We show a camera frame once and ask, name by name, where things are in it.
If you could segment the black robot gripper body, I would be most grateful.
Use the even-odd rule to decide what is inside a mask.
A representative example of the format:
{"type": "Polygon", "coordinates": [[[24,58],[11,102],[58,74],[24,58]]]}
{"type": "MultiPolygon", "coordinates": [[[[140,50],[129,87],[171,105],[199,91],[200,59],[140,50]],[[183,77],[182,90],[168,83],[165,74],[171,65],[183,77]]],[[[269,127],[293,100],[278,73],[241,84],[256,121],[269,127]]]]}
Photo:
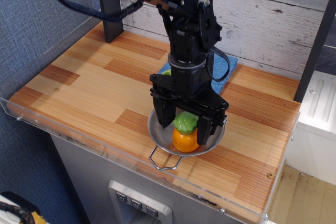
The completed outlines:
{"type": "Polygon", "coordinates": [[[152,74],[152,98],[172,98],[177,109],[182,109],[198,118],[214,119],[218,127],[226,123],[228,103],[211,86],[212,80],[221,82],[230,70],[228,56],[221,56],[228,63],[227,72],[219,79],[213,77],[214,56],[201,56],[196,62],[180,62],[169,56],[171,75],[152,74]]]}

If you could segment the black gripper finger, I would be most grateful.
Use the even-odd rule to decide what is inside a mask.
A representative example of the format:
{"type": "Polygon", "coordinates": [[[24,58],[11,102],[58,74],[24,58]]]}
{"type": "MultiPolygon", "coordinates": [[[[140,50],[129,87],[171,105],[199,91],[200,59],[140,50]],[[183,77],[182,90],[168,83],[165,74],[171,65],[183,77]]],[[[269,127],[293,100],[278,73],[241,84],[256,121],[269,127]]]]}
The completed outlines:
{"type": "Polygon", "coordinates": [[[159,124],[166,128],[169,126],[176,116],[176,105],[174,101],[176,97],[172,98],[153,98],[154,109],[157,115],[159,124]]]}
{"type": "Polygon", "coordinates": [[[205,145],[208,138],[213,135],[218,127],[217,122],[209,117],[201,116],[197,121],[197,143],[205,145]]]}

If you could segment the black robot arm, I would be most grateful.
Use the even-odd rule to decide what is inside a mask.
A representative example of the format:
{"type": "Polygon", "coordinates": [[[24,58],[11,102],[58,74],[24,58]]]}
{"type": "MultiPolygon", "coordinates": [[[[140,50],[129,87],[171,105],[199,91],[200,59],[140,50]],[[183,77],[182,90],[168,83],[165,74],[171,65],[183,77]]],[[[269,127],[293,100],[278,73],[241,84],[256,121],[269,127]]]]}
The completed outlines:
{"type": "Polygon", "coordinates": [[[213,0],[136,0],[154,5],[162,16],[170,40],[168,62],[171,74],[152,74],[151,94],[158,122],[167,127],[177,108],[197,116],[197,142],[206,144],[226,121],[228,103],[212,89],[214,56],[221,26],[213,11],[213,0]]]}

